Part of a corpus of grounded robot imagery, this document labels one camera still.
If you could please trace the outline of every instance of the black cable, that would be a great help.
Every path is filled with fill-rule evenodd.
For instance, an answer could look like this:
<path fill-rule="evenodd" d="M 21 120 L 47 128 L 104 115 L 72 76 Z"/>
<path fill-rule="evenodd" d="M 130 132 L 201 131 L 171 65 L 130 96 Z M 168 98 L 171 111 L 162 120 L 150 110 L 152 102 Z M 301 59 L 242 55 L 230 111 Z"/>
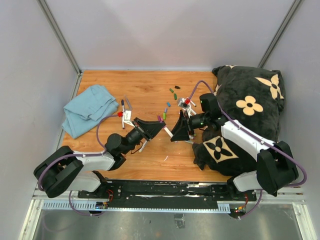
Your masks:
<path fill-rule="evenodd" d="M 142 146 L 139 149 L 135 150 L 134 152 L 132 152 L 132 150 L 131 150 L 131 154 L 135 154 L 136 152 L 138 152 L 142 148 Z"/>

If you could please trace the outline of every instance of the gray floor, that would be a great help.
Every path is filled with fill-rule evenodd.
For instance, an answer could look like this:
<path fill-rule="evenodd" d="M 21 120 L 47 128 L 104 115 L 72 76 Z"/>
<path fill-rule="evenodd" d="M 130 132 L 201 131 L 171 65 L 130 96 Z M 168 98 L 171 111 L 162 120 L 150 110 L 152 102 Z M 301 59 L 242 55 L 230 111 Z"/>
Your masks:
<path fill-rule="evenodd" d="M 260 205 L 241 221 L 227 214 L 186 213 L 184 228 L 177 228 L 174 215 L 106 212 L 100 217 L 86 217 L 71 210 L 43 211 L 33 240 L 302 239 L 291 205 Z M 44 230 L 43 216 L 49 231 Z"/>

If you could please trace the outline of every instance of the black flower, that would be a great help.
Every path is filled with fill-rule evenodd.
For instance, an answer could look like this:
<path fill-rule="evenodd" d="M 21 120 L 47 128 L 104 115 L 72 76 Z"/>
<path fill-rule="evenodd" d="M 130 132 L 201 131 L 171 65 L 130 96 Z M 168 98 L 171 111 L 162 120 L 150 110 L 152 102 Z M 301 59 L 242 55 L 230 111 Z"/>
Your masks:
<path fill-rule="evenodd" d="M 212 149 L 214 152 L 213 152 L 213 155 L 215 157 L 216 160 L 219 160 L 221 158 L 221 154 L 222 155 L 225 155 L 225 156 L 228 156 L 228 157 L 231 157 L 233 154 L 231 152 L 229 152 L 228 150 L 222 148 L 223 146 L 223 143 L 221 141 L 221 137 L 219 137 L 215 144 L 213 144 L 212 142 L 206 142 L 205 143 L 210 149 Z"/>

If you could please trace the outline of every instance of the dark gray blanket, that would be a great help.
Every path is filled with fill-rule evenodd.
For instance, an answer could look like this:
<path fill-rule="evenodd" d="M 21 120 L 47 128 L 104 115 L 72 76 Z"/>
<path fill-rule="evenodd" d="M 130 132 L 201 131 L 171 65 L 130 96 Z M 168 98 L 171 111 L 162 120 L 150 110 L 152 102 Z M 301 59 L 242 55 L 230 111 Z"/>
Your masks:
<path fill-rule="evenodd" d="M 277 141 L 279 116 L 285 105 L 285 86 L 279 70 L 225 65 L 214 68 L 215 94 L 221 108 L 260 136 Z M 256 161 L 220 132 L 204 131 L 203 143 L 194 144 L 194 163 L 208 165 L 223 175 L 236 176 L 256 169 Z"/>

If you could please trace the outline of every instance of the folded cloth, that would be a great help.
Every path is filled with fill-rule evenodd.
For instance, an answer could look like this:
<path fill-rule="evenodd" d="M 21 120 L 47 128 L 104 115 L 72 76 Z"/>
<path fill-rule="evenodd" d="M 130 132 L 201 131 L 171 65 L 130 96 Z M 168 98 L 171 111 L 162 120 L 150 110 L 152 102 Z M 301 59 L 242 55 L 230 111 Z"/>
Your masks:
<path fill-rule="evenodd" d="M 113 114 L 118 106 L 115 97 L 104 86 L 90 86 L 64 106 L 62 128 L 76 139 L 98 125 L 102 118 Z"/>

